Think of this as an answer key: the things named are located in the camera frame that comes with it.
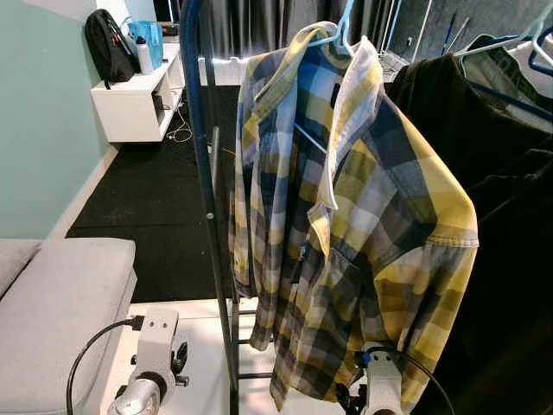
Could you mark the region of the yellow grey plaid shirt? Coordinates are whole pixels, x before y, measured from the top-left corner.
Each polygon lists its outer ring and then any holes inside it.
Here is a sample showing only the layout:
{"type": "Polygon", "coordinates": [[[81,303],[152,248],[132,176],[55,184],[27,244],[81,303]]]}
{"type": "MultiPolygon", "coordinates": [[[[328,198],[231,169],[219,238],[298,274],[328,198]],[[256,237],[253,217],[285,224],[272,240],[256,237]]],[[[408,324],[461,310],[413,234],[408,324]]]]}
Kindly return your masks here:
{"type": "MultiPolygon", "coordinates": [[[[238,91],[229,248],[250,336],[272,348],[270,395],[334,402],[370,342],[431,372],[454,327],[480,246],[465,189],[385,92],[370,41],[353,54],[301,28],[246,62],[238,91]]],[[[400,370],[402,407],[429,385],[400,370]]]]}

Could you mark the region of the white clothes hanger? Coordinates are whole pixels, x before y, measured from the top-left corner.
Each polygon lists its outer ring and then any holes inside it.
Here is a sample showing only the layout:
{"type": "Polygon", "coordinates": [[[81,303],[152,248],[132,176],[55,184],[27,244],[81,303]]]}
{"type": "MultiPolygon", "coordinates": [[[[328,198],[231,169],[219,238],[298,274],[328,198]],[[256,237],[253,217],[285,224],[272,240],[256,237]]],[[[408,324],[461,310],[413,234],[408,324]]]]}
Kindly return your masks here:
{"type": "Polygon", "coordinates": [[[353,47],[349,44],[348,33],[349,33],[349,21],[351,21],[352,8],[355,4],[355,0],[346,0],[342,16],[340,17],[339,23],[337,23],[337,32],[335,35],[329,36],[329,38],[323,38],[315,41],[311,41],[308,46],[315,47],[315,45],[334,45],[337,47],[337,51],[344,54],[352,55],[353,47]]]}
{"type": "MultiPolygon", "coordinates": [[[[552,35],[552,31],[552,24],[545,21],[538,21],[536,23],[533,23],[530,27],[526,28],[522,35],[507,35],[501,36],[501,38],[490,38],[484,41],[474,41],[475,48],[473,48],[473,45],[471,45],[471,47],[467,48],[467,50],[460,51],[459,53],[454,53],[454,58],[458,61],[461,61],[463,58],[467,58],[467,56],[493,50],[503,50],[506,52],[506,55],[509,55],[508,51],[510,50],[510,48],[514,48],[519,43],[529,39],[533,44],[534,51],[540,53],[540,55],[542,56],[545,56],[545,59],[548,59],[550,63],[552,63],[552,58],[550,58],[549,52],[546,51],[544,48],[544,44],[548,42],[549,36],[552,35]]],[[[545,74],[552,75],[553,78],[553,70],[549,71],[548,68],[542,70],[541,67],[536,67],[536,69],[538,71],[545,72],[545,74]]]]}

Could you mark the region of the grey cushion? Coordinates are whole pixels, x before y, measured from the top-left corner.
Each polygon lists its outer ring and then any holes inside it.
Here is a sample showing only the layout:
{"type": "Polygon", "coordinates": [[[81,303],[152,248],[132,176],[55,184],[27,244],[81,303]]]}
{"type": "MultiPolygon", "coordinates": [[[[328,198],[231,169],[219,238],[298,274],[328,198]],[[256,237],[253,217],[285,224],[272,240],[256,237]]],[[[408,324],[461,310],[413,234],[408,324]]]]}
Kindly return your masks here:
{"type": "Polygon", "coordinates": [[[40,239],[0,239],[0,299],[39,252],[40,239]]]}

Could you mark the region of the white low shelf cabinet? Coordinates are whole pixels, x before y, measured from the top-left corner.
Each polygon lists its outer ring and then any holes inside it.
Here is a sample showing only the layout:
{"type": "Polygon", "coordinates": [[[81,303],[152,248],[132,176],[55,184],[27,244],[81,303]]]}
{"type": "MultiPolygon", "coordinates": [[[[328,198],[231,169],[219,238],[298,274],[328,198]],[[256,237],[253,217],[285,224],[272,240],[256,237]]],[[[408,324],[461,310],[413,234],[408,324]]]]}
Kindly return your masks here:
{"type": "Polygon", "coordinates": [[[91,88],[96,114],[110,144],[161,142],[183,98],[181,44],[163,47],[165,62],[149,74],[91,88]]]}

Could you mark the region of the black hanging garment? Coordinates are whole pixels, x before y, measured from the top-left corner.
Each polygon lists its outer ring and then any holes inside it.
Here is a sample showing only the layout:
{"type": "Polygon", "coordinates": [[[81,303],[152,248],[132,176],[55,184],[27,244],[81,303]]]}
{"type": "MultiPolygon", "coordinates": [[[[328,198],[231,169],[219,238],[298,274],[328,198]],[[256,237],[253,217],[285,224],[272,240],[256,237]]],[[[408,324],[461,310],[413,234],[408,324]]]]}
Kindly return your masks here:
{"type": "Polygon", "coordinates": [[[402,68],[387,84],[403,114],[474,203],[480,246],[416,415],[548,415],[552,136],[494,108],[451,56],[402,68]]]}

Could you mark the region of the white bottle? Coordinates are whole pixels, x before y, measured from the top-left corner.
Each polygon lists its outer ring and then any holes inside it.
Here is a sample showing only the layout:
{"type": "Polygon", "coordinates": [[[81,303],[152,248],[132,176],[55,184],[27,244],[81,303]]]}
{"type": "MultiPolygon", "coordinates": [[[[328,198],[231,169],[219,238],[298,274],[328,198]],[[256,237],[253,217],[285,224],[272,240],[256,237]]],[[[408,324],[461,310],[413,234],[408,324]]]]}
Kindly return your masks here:
{"type": "Polygon", "coordinates": [[[136,38],[135,43],[136,55],[139,62],[139,68],[141,68],[141,73],[143,75],[153,73],[154,64],[153,59],[151,59],[149,43],[141,36],[136,38]]]}

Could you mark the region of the black backpack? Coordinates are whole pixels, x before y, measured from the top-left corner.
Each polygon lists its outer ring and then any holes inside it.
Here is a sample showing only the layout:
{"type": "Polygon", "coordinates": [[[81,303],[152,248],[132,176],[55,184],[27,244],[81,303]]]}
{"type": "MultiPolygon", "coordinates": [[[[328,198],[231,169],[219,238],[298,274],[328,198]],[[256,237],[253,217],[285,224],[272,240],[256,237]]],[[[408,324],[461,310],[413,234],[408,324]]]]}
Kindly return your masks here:
{"type": "Polygon", "coordinates": [[[88,52],[106,90],[113,84],[126,82],[141,71],[141,63],[126,35],[104,9],[94,10],[86,18],[83,28],[88,52]]]}

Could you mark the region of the light blue bag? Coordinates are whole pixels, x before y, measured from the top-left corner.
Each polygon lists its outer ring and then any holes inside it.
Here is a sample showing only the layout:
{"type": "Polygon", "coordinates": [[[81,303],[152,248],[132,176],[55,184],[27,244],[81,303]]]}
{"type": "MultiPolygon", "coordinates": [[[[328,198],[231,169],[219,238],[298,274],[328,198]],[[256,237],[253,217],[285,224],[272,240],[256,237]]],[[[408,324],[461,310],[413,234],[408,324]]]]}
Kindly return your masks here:
{"type": "Polygon", "coordinates": [[[149,43],[151,60],[153,60],[154,70],[157,70],[157,68],[162,65],[163,60],[161,25],[150,21],[131,20],[127,22],[127,28],[130,31],[130,36],[134,43],[138,36],[141,36],[149,43]]]}

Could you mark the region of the white shirt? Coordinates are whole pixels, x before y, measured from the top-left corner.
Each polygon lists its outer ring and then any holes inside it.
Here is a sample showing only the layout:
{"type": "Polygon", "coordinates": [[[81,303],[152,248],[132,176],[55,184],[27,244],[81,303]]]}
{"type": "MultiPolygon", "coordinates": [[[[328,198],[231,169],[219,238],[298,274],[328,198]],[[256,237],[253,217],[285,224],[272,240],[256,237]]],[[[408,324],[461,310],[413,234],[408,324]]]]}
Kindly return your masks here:
{"type": "Polygon", "coordinates": [[[531,41],[524,40],[516,47],[510,48],[508,52],[517,61],[522,75],[536,88],[537,93],[545,98],[553,98],[552,75],[536,69],[536,67],[541,67],[542,70],[552,71],[552,63],[545,59],[545,56],[534,51],[531,41]]]}

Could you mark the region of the dark pleated curtain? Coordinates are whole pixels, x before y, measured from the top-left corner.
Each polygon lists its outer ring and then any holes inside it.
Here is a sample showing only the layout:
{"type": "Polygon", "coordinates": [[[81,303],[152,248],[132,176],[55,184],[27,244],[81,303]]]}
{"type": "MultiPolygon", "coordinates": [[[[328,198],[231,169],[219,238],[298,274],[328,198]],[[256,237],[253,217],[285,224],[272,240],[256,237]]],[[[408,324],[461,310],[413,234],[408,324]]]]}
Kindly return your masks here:
{"type": "Polygon", "coordinates": [[[466,50],[479,35],[521,35],[552,0],[204,0],[204,24],[219,59],[249,58],[287,47],[301,28],[339,22],[348,38],[368,38],[408,61],[466,50]]]}

